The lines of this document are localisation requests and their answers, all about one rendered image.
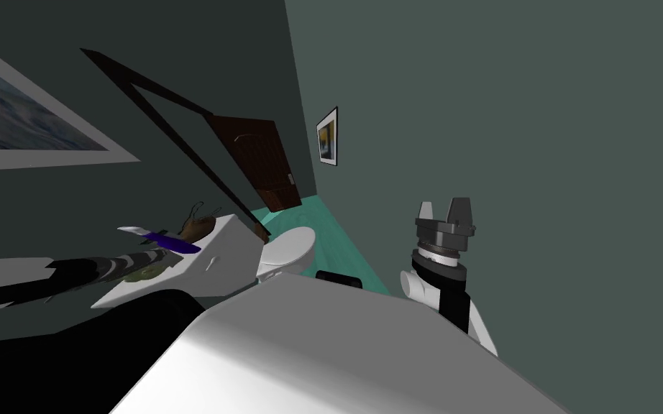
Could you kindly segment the purple and white stick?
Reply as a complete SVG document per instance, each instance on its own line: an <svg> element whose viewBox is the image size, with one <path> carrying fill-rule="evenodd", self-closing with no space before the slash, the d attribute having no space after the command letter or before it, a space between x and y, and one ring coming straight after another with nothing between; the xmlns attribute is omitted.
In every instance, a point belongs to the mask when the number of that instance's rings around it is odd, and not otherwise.
<svg viewBox="0 0 663 414"><path fill-rule="evenodd" d="M164 249L168 249L170 251L173 251L175 253L180 253L180 254L197 254L201 251L201 247L188 243L186 241L183 241L182 239L178 239L175 237L167 236L165 234L160 234L160 233L155 233L152 231L148 231L146 229L143 229L141 227L137 226L121 226L117 228L120 231L125 231L130 234L135 234L137 236L141 236L142 238L149 240L151 242L156 243L159 247L162 247Z"/></svg>

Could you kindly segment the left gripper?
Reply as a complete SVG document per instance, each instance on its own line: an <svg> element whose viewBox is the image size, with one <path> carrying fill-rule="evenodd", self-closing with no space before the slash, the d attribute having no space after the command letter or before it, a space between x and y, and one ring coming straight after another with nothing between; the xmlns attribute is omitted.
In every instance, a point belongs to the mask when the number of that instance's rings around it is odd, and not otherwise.
<svg viewBox="0 0 663 414"><path fill-rule="evenodd" d="M166 265L169 268L175 266L183 259L182 256L180 256L179 254L167 249L153 249L153 250L148 250L147 253L150 254L155 253L157 256L154 259L151 259L148 264L140 265L136 270L140 270L148 265L156 265L156 264Z"/></svg>

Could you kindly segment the brown round pot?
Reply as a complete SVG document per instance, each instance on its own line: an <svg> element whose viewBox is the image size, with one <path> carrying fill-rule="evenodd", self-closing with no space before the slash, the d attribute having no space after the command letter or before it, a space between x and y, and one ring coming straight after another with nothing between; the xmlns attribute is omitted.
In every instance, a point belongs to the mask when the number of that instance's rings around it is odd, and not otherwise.
<svg viewBox="0 0 663 414"><path fill-rule="evenodd" d="M198 218L196 214L203 204L203 201L199 201L191 207L189 215L186 217L182 229L178 233L181 240L190 244L196 243L208 236L214 230L216 226L216 215L220 212L221 207L216 208L206 216Z"/></svg>

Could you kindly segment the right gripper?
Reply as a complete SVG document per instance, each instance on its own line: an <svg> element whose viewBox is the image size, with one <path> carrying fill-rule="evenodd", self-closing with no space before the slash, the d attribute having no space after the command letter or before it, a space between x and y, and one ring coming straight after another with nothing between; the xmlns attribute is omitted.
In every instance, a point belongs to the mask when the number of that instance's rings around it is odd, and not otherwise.
<svg viewBox="0 0 663 414"><path fill-rule="evenodd" d="M458 257L459 251L468 249L468 239L475 235L472 225L470 198L452 198L447 211L447 221L434 220L432 202L420 205L419 218L415 220L419 248L445 257Z"/></svg>

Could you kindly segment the green flat dish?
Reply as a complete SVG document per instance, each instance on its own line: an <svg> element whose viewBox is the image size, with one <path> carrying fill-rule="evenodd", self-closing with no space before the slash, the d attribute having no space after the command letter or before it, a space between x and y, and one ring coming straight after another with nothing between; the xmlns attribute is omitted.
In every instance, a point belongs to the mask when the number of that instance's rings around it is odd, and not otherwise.
<svg viewBox="0 0 663 414"><path fill-rule="evenodd" d="M128 282L128 283L141 282L142 280L151 280L164 273L164 271L166 271L167 268L168 266L166 265L158 265L158 264L148 265L140 270L130 272L128 275L123 276L122 280L123 282Z"/></svg>

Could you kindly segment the large grey framed picture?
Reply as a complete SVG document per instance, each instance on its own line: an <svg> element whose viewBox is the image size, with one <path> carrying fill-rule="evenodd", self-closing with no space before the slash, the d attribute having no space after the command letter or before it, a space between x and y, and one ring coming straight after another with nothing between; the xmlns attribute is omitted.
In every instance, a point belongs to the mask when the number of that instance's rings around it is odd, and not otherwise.
<svg viewBox="0 0 663 414"><path fill-rule="evenodd" d="M0 170L136 161L0 58Z"/></svg>

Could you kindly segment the white toilet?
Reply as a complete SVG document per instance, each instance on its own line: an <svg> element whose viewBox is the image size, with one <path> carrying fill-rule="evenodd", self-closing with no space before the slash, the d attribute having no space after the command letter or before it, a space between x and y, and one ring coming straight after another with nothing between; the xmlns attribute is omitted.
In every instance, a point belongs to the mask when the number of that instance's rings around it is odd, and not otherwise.
<svg viewBox="0 0 663 414"><path fill-rule="evenodd" d="M263 283L280 272L301 274L314 261L315 242L316 233L307 226L285 231L268 242L257 268L258 282Z"/></svg>

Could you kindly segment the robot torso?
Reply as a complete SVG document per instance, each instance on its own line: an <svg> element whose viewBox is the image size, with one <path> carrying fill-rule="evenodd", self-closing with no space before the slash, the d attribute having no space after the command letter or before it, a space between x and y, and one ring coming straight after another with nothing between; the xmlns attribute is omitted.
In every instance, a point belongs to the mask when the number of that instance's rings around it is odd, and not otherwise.
<svg viewBox="0 0 663 414"><path fill-rule="evenodd" d="M111 414L569 414L427 306L281 274L206 310Z"/></svg>

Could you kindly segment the small black framed picture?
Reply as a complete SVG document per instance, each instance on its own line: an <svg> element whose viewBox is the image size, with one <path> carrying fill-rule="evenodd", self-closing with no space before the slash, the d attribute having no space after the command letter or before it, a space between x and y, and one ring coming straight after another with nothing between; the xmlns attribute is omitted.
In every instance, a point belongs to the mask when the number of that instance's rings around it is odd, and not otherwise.
<svg viewBox="0 0 663 414"><path fill-rule="evenodd" d="M338 108L335 106L317 125L316 138L322 163L337 166Z"/></svg>

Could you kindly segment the white vanity cupboard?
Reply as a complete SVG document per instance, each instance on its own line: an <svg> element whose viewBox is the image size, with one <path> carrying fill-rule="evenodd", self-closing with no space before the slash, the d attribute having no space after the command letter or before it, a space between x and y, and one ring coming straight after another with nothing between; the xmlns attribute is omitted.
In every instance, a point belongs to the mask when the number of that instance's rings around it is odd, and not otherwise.
<svg viewBox="0 0 663 414"><path fill-rule="evenodd" d="M216 219L214 230L196 243L196 254L178 254L181 260L156 277L139 282L120 282L92 308L113 308L158 290L183 290L194 297L229 295L256 278L262 239L235 214Z"/></svg>

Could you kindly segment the brown wooden door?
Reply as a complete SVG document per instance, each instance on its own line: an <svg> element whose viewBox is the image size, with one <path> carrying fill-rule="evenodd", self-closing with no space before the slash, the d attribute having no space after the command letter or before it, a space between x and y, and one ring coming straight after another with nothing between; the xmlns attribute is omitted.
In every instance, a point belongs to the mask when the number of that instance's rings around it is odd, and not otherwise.
<svg viewBox="0 0 663 414"><path fill-rule="evenodd" d="M205 119L269 211L302 204L274 121L217 115Z"/></svg>

